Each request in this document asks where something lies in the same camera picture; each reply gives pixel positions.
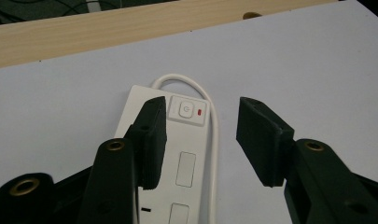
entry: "white table surface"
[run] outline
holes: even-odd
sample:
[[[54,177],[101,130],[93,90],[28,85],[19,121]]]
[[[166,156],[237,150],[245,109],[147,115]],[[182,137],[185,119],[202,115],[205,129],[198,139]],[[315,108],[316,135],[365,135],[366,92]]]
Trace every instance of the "white table surface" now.
[[[283,188],[264,188],[235,141],[240,96],[378,181],[378,18],[344,1],[0,69],[0,187],[90,166],[130,87],[169,73],[196,79],[219,113],[218,223],[290,222]]]

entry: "power strip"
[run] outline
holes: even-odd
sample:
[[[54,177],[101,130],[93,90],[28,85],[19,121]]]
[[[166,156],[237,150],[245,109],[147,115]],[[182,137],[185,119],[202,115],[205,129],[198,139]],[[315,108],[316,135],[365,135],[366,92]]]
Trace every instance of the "power strip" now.
[[[123,137],[145,101],[165,96],[167,144],[160,184],[139,190],[141,224],[198,224],[210,104],[203,99],[133,86],[115,137]]]

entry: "white cable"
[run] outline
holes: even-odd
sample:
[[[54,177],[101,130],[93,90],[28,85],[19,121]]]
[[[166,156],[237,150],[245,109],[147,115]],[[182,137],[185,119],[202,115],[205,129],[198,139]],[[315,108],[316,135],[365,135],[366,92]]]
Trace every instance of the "white cable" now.
[[[215,106],[212,102],[211,97],[209,94],[194,80],[189,77],[185,77],[179,74],[168,74],[156,79],[151,88],[153,89],[160,89],[162,83],[168,80],[178,80],[182,81],[192,88],[194,88],[200,95],[207,101],[209,101],[211,106],[211,120],[212,120],[212,153],[211,153],[211,170],[210,170],[210,187],[209,187],[209,202],[208,202],[208,223],[209,224],[217,224],[216,223],[216,194],[217,194],[217,157],[218,157],[218,118],[217,112],[215,110]]]

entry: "wooden board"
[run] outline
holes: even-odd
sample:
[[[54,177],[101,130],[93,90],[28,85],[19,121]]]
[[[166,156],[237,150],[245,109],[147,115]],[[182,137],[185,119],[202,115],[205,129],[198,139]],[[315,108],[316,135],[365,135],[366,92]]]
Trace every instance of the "wooden board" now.
[[[102,49],[336,0],[181,0],[0,25],[0,67]]]

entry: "screw hole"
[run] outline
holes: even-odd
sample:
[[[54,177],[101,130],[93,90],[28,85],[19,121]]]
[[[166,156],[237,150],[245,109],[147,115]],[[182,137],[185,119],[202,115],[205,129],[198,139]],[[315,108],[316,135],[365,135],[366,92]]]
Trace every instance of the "screw hole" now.
[[[9,193],[12,196],[22,196],[37,189],[39,184],[40,184],[40,181],[36,178],[24,179],[18,182],[16,185],[14,185],[10,189]]]
[[[112,142],[109,145],[107,145],[107,150],[110,151],[116,151],[124,148],[123,142]]]
[[[305,145],[313,151],[323,151],[324,149],[322,146],[315,142],[307,142],[305,143]]]
[[[242,19],[247,20],[247,19],[252,19],[256,17],[260,17],[261,15],[258,14],[257,12],[246,12]]]

